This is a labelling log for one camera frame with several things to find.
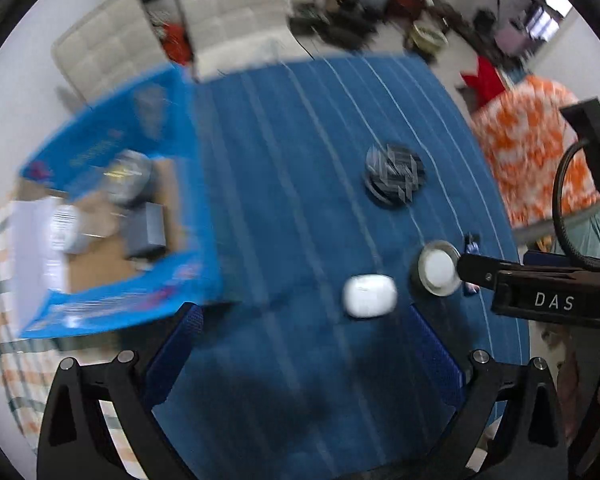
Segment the small dark glass bottle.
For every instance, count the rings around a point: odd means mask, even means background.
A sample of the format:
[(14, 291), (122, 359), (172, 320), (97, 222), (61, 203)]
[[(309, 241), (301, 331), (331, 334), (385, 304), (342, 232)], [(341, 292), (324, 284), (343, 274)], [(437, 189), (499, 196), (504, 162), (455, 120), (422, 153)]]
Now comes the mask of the small dark glass bottle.
[[(479, 255), (480, 237), (478, 234), (467, 233), (464, 237), (464, 254), (465, 255)], [(480, 292), (480, 287), (474, 283), (464, 282), (463, 283), (463, 294), (465, 297), (475, 296)]]

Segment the white oval earbud case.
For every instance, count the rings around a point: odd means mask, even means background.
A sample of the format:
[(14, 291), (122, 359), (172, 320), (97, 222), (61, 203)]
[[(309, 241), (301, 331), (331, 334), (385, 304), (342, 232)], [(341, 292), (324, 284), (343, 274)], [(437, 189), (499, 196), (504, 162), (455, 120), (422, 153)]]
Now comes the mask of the white oval earbud case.
[(398, 289), (387, 275), (355, 275), (343, 285), (342, 303), (351, 318), (379, 318), (396, 308)]

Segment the black patterned round compact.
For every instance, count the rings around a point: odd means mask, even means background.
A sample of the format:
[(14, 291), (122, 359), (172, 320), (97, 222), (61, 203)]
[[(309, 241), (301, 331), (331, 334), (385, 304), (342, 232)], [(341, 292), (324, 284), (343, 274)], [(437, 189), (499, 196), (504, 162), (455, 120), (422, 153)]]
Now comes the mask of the black patterned round compact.
[(409, 205), (426, 182), (420, 157), (400, 144), (372, 146), (365, 155), (363, 183), (379, 205), (396, 209)]

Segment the clear acrylic cube box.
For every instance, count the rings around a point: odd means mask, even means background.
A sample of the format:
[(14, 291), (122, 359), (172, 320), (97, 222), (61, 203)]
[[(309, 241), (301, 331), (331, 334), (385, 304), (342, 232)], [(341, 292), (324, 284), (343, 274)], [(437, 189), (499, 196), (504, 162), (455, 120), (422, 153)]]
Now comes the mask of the clear acrylic cube box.
[(166, 252), (163, 206), (142, 203), (122, 221), (121, 236), (127, 259), (155, 259)]

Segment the silver metal tin can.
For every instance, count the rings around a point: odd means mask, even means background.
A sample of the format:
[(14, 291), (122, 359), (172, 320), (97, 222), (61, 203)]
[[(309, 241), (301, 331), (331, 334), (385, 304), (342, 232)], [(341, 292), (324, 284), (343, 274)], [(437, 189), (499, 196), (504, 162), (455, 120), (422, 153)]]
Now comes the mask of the silver metal tin can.
[(151, 202), (157, 188), (155, 163), (141, 152), (124, 150), (104, 171), (102, 184), (110, 203), (119, 208)]

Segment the white round jar green logo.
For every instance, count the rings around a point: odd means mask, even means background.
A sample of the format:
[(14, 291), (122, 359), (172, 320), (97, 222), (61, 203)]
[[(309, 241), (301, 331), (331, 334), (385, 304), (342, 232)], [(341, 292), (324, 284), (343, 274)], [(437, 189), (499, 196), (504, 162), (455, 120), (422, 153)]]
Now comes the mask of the white round jar green logo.
[(84, 228), (84, 214), (70, 204), (60, 204), (50, 217), (48, 227), (50, 247), (66, 255), (79, 255), (88, 244)]

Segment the plaid checked cloth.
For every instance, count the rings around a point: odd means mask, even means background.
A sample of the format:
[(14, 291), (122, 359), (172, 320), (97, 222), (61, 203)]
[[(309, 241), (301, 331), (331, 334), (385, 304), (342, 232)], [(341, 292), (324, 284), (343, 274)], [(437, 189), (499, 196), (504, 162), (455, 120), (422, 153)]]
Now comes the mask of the plaid checked cloth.
[(35, 478), (38, 438), (50, 385), (60, 361), (110, 361), (121, 349), (117, 333), (68, 339), (23, 339), (16, 329), (12, 226), (14, 204), (0, 207), (0, 445), (26, 478)]

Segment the orange floral cushion chair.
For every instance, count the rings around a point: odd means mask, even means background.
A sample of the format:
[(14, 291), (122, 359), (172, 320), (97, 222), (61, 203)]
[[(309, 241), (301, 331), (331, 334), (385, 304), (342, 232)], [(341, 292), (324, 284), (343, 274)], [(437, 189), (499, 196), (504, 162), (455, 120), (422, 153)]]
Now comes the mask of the orange floral cushion chair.
[(529, 75), (471, 117), (514, 230), (552, 218), (557, 167), (578, 140), (562, 109), (577, 102), (563, 84)]

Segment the blue cardboard box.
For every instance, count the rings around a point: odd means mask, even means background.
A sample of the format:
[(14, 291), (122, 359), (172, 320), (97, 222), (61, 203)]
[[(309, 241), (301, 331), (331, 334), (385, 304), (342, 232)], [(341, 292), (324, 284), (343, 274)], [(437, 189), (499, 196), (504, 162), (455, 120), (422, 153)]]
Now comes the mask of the blue cardboard box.
[[(21, 169), (10, 217), (16, 329), (23, 338), (62, 338), (121, 330), (166, 318), (182, 304), (212, 304), (221, 268), (193, 118), (194, 85), (166, 65), (87, 107)], [(129, 210), (104, 191), (104, 171), (124, 150), (151, 158), (163, 206), (166, 252), (127, 259), (121, 225)], [(50, 247), (54, 209), (84, 214), (87, 248)]]

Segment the red cloth item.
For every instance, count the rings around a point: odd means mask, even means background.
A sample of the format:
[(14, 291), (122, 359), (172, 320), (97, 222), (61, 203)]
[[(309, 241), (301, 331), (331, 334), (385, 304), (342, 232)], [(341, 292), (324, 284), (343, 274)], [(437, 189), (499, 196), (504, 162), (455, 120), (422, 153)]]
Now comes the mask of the red cloth item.
[(498, 70), (482, 55), (477, 58), (476, 72), (474, 74), (460, 72), (460, 78), (468, 89), (475, 92), (478, 110), (506, 91)]

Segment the blue striped tablecloth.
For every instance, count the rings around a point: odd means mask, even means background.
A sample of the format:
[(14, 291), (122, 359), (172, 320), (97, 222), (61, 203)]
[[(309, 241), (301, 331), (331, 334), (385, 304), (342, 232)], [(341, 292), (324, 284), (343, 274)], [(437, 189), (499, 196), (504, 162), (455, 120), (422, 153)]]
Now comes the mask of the blue striped tablecloth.
[[(230, 303), (209, 309), (160, 425), (201, 479), (332, 479), (418, 460), (451, 416), (407, 341), (416, 306), (457, 359), (528, 358), (523, 322), (490, 292), (417, 297), (411, 268), (432, 240), (478, 234), (517, 249), (464, 117), (407, 55), (334, 56), (200, 84), (194, 112)], [(404, 145), (426, 171), (402, 208), (363, 183), (372, 146)], [(398, 303), (351, 318), (355, 275), (390, 276)]]

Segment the black weight bench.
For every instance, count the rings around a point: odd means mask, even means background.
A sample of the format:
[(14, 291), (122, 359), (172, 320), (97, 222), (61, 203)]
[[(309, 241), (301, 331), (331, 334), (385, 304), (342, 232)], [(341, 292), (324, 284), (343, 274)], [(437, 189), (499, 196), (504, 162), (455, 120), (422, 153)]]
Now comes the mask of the black weight bench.
[(390, 0), (336, 0), (337, 10), (327, 13), (327, 39), (336, 47), (358, 51), (386, 18)]

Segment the left white padded chair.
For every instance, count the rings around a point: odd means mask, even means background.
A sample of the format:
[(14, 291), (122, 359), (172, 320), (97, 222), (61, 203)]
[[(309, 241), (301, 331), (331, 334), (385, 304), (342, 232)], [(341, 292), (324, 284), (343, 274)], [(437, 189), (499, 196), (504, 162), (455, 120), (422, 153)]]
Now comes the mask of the left white padded chair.
[(140, 0), (106, 0), (54, 42), (52, 57), (87, 103), (169, 62)]

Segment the white padded chair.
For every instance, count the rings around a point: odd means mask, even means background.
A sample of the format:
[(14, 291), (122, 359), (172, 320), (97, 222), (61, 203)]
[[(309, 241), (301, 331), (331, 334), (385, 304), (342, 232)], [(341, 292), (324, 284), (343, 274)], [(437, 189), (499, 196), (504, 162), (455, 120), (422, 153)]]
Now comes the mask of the white padded chair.
[(310, 56), (290, 30), (290, 0), (176, 1), (200, 80)]
[(52, 57), (87, 103), (169, 62), (140, 0), (106, 0), (54, 42)]

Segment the red plastic bag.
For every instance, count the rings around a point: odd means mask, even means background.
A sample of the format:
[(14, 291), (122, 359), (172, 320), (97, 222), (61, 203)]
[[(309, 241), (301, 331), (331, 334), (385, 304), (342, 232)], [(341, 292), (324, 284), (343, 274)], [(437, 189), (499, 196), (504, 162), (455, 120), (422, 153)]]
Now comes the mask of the red plastic bag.
[(175, 23), (163, 24), (161, 44), (170, 61), (183, 66), (193, 61), (192, 49), (182, 25)]

